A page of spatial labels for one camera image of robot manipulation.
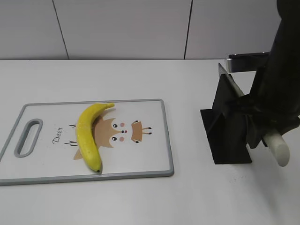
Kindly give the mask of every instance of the cutting board handle hole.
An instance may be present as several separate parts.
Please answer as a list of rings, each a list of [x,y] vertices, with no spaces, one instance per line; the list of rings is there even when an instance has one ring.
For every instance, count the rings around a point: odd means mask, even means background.
[[[42,126],[43,121],[41,119],[33,119],[26,123],[15,148],[16,157],[23,158],[33,152]]]

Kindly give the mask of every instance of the white table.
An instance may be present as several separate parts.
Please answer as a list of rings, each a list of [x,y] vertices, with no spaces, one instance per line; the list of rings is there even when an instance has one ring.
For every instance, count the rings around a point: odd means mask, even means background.
[[[3,145],[25,103],[162,98],[175,174],[167,178],[0,187],[5,225],[298,225],[300,129],[287,167],[261,144],[252,164],[214,165],[200,109],[223,60],[0,61]],[[253,73],[236,75],[247,93]]]

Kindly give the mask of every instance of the black stand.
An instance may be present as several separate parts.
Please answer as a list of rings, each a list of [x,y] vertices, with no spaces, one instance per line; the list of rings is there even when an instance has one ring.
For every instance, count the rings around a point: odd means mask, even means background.
[[[221,75],[212,109],[200,111],[215,164],[252,162],[246,148],[247,117],[227,113],[226,103],[237,98],[226,75]]]

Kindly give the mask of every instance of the banana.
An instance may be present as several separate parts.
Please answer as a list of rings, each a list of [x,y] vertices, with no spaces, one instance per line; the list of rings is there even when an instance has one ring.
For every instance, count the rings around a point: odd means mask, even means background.
[[[101,157],[92,135],[92,125],[95,119],[114,103],[93,104],[83,111],[76,125],[77,143],[81,155],[88,167],[98,173],[101,172]]]

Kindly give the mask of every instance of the white cylindrical part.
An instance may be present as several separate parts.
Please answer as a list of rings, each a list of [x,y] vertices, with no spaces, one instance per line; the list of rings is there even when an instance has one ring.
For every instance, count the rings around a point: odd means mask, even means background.
[[[290,149],[277,130],[269,131],[263,140],[280,166],[286,166],[290,160]]]

